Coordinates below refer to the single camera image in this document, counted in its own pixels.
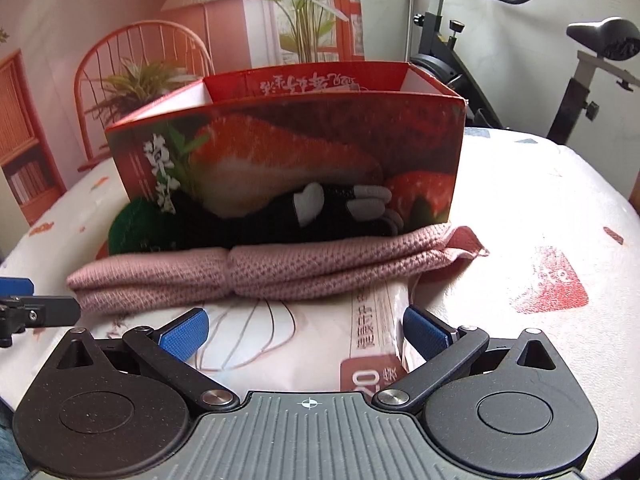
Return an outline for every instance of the table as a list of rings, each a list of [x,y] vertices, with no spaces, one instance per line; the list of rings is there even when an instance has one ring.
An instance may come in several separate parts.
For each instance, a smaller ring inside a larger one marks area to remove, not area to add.
[[[66,294],[66,276],[95,258],[126,203],[113,162],[101,163],[21,240],[0,275],[30,277],[37,294]],[[640,450],[640,218],[569,148],[468,128],[450,220],[471,226],[490,255],[458,276],[422,280],[414,303],[495,337],[544,330],[598,415],[584,472],[601,478],[613,471]],[[132,323],[159,326],[183,311]],[[104,336],[117,320],[81,323]],[[2,351],[0,397],[12,408],[64,332],[19,335]]]

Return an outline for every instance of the adjustment knob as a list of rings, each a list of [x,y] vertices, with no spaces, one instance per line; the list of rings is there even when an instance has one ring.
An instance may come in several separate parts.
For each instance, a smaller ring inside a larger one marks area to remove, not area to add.
[[[591,101],[587,107],[587,119],[590,121],[595,121],[596,117],[598,116],[598,114],[600,113],[600,105],[597,105],[596,103],[594,103],[593,101]]]
[[[625,89],[627,92],[633,92],[634,91],[634,89],[631,88],[631,86],[629,86],[629,81],[622,80],[622,81],[616,81],[616,83],[618,83],[620,85],[620,88]]]
[[[463,30],[465,30],[465,24],[457,22],[456,20],[451,20],[449,22],[449,28],[453,30],[454,33],[460,34]]]

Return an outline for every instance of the folded pink cloth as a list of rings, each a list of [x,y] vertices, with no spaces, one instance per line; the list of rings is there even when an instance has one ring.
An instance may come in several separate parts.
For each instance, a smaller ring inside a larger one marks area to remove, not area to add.
[[[88,264],[67,284],[83,309],[101,313],[140,312],[229,294],[311,300],[480,254],[484,247],[469,227],[439,224],[394,238],[121,254]]]

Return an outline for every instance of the printed fruit image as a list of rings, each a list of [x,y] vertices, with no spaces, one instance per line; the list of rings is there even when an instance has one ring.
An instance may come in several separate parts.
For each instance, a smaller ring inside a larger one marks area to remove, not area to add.
[[[190,173],[204,207],[221,218],[258,211],[310,182],[379,185],[375,158],[352,144],[299,136],[241,114],[214,118],[209,140],[190,155]]]
[[[278,97],[277,105],[243,105],[242,113],[287,131],[355,144],[376,159],[385,178],[409,171],[454,174],[463,110],[450,110],[421,94],[325,93]]]
[[[454,175],[431,171],[410,171],[388,179],[384,186],[391,190],[387,205],[404,221],[404,231],[446,222],[456,183]]]

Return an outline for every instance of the orange pattern print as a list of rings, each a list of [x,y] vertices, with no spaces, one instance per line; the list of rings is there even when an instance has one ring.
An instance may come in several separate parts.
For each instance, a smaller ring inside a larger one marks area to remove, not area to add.
[[[109,256],[109,245],[107,242],[105,242],[102,244],[102,247],[100,247],[98,254],[95,255],[95,259],[97,261],[103,258],[107,258],[108,256]]]
[[[49,231],[52,227],[53,227],[53,222],[44,222],[44,224],[34,227],[31,231],[29,231],[29,236],[33,236],[39,233],[45,233],[46,231]]]
[[[98,182],[96,182],[95,184],[93,184],[91,186],[91,191],[93,191],[94,189],[97,189],[98,187],[100,187],[102,184],[104,184],[105,182],[107,182],[107,180],[109,179],[108,176],[104,176],[102,177],[100,180],[98,180]]]

